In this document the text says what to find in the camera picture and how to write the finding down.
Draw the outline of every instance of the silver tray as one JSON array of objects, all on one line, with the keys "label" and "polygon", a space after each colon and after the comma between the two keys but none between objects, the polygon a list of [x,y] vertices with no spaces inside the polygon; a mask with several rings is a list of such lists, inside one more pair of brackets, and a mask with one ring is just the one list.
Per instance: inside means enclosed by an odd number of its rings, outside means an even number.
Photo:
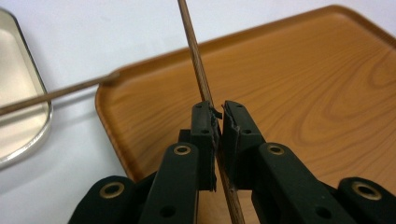
[{"label": "silver tray", "polygon": [[[46,93],[17,20],[0,8],[0,106]],[[0,168],[41,146],[50,128],[51,103],[0,117]]]}]

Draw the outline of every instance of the metal tray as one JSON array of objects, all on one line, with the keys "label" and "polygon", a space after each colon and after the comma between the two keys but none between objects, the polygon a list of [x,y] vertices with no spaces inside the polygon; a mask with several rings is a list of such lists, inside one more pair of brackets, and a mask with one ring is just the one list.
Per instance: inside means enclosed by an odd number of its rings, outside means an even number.
[{"label": "metal tray", "polygon": [[[361,176],[396,193],[392,36],[347,8],[325,7],[200,50],[218,111],[225,100],[245,105],[267,141],[290,147],[331,186]],[[129,177],[158,168],[199,101],[187,49],[122,68],[99,87],[96,109]],[[199,223],[231,223],[218,191],[200,192]],[[258,223],[249,192],[238,194],[247,223]]]},{"label": "metal tray", "polygon": [[[17,20],[0,8],[0,106],[46,92]],[[50,103],[0,117],[0,168],[42,144],[50,128]]]}]

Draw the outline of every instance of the white table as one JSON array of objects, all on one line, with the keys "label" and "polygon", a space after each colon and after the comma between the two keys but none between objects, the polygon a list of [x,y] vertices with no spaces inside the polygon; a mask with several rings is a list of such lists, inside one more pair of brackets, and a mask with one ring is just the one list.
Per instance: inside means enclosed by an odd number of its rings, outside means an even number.
[{"label": "white table", "polygon": [[[198,42],[333,4],[396,36],[394,0],[187,3]],[[0,0],[0,7],[16,16],[48,91],[187,47],[177,0]],[[0,223],[66,223],[93,183],[125,175],[96,114],[95,92],[54,100],[44,146],[0,170]]]}]

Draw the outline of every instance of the wooden tray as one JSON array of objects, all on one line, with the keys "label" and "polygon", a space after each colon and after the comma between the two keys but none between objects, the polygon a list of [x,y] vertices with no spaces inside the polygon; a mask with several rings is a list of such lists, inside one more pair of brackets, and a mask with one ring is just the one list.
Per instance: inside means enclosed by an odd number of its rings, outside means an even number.
[{"label": "wooden tray", "polygon": [[[218,111],[225,100],[245,105],[267,141],[289,146],[331,186],[361,176],[396,194],[393,37],[355,12],[325,7],[200,50]],[[96,108],[129,177],[158,168],[199,101],[187,49],[122,68],[100,86]],[[200,193],[199,222],[230,223],[221,188]],[[249,193],[240,194],[247,223],[257,222]]]}]

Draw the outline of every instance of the wooden chopstick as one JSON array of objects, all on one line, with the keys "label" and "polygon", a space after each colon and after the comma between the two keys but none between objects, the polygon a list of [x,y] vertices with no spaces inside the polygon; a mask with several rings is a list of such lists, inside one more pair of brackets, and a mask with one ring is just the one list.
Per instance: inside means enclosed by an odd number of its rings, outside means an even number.
[{"label": "wooden chopstick", "polygon": [[[212,95],[210,94],[209,85],[207,84],[204,66],[202,65],[202,60],[198,50],[194,30],[192,28],[190,14],[187,8],[186,1],[178,0],[178,6],[180,8],[181,18],[184,24],[184,30],[186,32],[187,40],[189,42],[192,63],[194,65],[195,76],[198,81],[201,98],[203,101],[209,101],[210,106],[214,107]],[[228,210],[230,212],[231,221],[233,224],[244,224],[245,219],[242,213],[241,204],[239,203],[238,193],[230,186],[230,181],[224,168],[224,155],[220,150],[218,151],[217,159],[221,183],[224,188],[224,194],[227,201]]]},{"label": "wooden chopstick", "polygon": [[53,91],[53,92],[49,92],[49,93],[46,93],[43,95],[39,95],[37,97],[32,97],[32,98],[17,102],[16,104],[13,104],[13,105],[6,105],[6,106],[0,108],[0,116],[12,113],[12,112],[20,110],[20,109],[24,109],[24,108],[32,106],[32,105],[49,102],[52,99],[70,94],[75,91],[80,91],[80,90],[89,88],[91,86],[94,86],[94,85],[97,85],[97,84],[100,84],[103,82],[107,82],[107,81],[112,80],[119,76],[120,76],[119,72],[113,72],[110,75],[107,75],[104,77],[95,78],[95,79],[85,81],[85,82],[79,83],[77,85],[73,85],[73,86],[58,90],[58,91]]}]

